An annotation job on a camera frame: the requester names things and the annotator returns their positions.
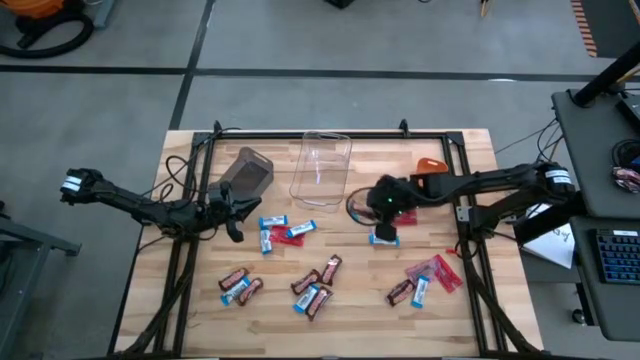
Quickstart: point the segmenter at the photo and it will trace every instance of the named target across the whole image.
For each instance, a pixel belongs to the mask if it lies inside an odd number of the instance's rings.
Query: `gray floor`
[[[206,0],[120,1],[110,27],[56,59],[0,64],[186,67]],[[586,54],[569,0],[218,0],[198,67],[595,74],[611,62]],[[0,42],[15,39],[0,12]],[[44,43],[68,37],[66,25]],[[0,199],[16,221],[82,242],[47,263],[15,358],[105,353],[140,231],[100,205],[68,207],[58,187],[69,167],[94,167],[135,191],[152,181],[182,76],[0,73]],[[180,129],[225,126],[489,128],[499,149],[546,125],[550,95],[581,83],[476,80],[195,77]],[[535,137],[498,154],[533,160]],[[566,149],[557,159],[570,167]],[[609,342],[568,313],[570,285],[530,286],[545,348],[637,358],[640,345]]]

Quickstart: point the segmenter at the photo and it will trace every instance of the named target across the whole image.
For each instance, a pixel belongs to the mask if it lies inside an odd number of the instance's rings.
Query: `white paper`
[[[538,215],[549,208],[547,204],[533,206],[527,210],[529,218]],[[537,255],[545,260],[549,260],[567,269],[571,269],[573,263],[573,248],[575,247],[575,239],[569,224],[549,231],[548,233],[524,244],[523,249]]]

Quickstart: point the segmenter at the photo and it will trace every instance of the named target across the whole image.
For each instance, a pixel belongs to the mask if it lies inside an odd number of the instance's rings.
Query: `table leg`
[[[0,234],[7,234],[23,241],[37,241],[45,246],[64,251],[68,256],[76,256],[82,245],[74,244],[43,232],[33,230],[11,220],[0,218]]]

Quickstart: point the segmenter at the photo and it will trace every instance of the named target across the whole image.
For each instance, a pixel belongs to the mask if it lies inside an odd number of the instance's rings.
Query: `candy bar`
[[[417,225],[418,214],[415,210],[405,211],[393,219],[393,226]]]
[[[273,226],[271,228],[271,237],[269,238],[271,242],[293,245],[293,246],[303,246],[304,245],[304,234],[300,234],[289,238],[287,236],[287,231],[289,231],[288,226]]]
[[[415,286],[411,280],[407,279],[391,289],[389,295],[387,295],[387,302],[391,306],[396,306],[398,303],[408,298],[413,292],[413,289],[415,289]]]
[[[227,275],[226,278],[218,281],[218,285],[220,285],[220,289],[222,291],[229,291],[235,284],[237,284],[244,276],[249,275],[249,270],[246,268],[242,268],[232,272]]]
[[[262,279],[260,278],[253,279],[253,281],[251,281],[251,284],[249,284],[249,286],[246,289],[244,289],[244,291],[242,291],[240,295],[238,295],[238,298],[236,299],[236,301],[238,302],[238,305],[245,306],[249,301],[249,299],[251,299],[253,294],[255,294],[256,291],[258,291],[259,289],[261,289],[263,285],[264,283],[262,282]]]
[[[315,221],[313,220],[309,220],[306,223],[302,224],[302,225],[298,225],[298,226],[294,226],[291,229],[289,229],[289,231],[287,231],[287,236],[292,238],[294,236],[300,235],[300,234],[304,234],[307,233],[309,231],[313,231],[315,229],[317,229],[318,227],[316,226]]]
[[[262,255],[266,255],[271,252],[271,231],[262,230],[260,231],[260,249],[262,250]]]
[[[369,234],[369,244],[371,245],[395,245],[396,247],[400,246],[400,238],[396,237],[394,241],[387,241],[380,239],[375,236],[375,234]]]
[[[332,286],[333,285],[333,277],[338,272],[338,268],[342,264],[342,259],[338,255],[333,255],[329,261],[327,262],[327,267],[324,268],[322,272],[322,277],[320,278],[321,283],[325,285]]]
[[[451,269],[442,256],[436,255],[434,259],[436,263],[435,276],[449,294],[462,286],[462,279]]]
[[[418,309],[422,309],[424,306],[424,295],[427,293],[427,286],[429,285],[429,278],[420,275],[418,277],[418,287],[416,287],[416,293],[413,295],[413,301],[411,302],[411,306],[416,307]]]
[[[299,312],[300,314],[304,314],[304,311],[307,310],[309,304],[318,293],[318,287],[315,285],[311,285],[307,288],[302,296],[298,299],[295,305],[293,305],[293,310]]]
[[[259,223],[260,223],[260,229],[266,230],[270,226],[274,226],[274,225],[287,225],[288,220],[287,220],[287,215],[272,216],[267,218],[260,218]]]
[[[313,298],[313,301],[306,310],[309,321],[313,321],[313,319],[316,318],[316,316],[318,315],[318,311],[320,311],[324,303],[329,300],[331,295],[333,295],[333,292],[331,292],[331,290],[327,289],[324,286],[321,287],[320,290],[318,290],[318,294]]]
[[[407,277],[409,278],[409,280],[411,280],[411,282],[414,285],[418,284],[418,277],[421,274],[426,275],[427,272],[433,273],[433,271],[435,271],[437,266],[436,260],[435,258],[431,258],[429,260],[423,261],[419,264],[416,264],[410,268],[405,269],[405,273],[407,274]]]
[[[291,290],[293,290],[294,294],[300,295],[309,285],[318,280],[320,280],[320,273],[318,270],[313,269],[307,276],[291,284]]]
[[[240,295],[240,293],[242,293],[248,286],[249,278],[245,276],[242,278],[242,280],[240,280],[239,283],[235,284],[231,289],[229,289],[229,291],[220,295],[220,300],[222,300],[224,306],[229,306],[229,304],[231,304],[231,301],[238,297],[238,295]]]

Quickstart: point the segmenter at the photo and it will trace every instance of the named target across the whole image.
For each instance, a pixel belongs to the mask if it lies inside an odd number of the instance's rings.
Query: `orange object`
[[[60,11],[64,0],[3,0],[0,4],[18,16],[39,19]]]
[[[449,167],[442,161],[433,160],[430,158],[422,158],[418,161],[418,174],[431,174],[439,172],[448,172]]]

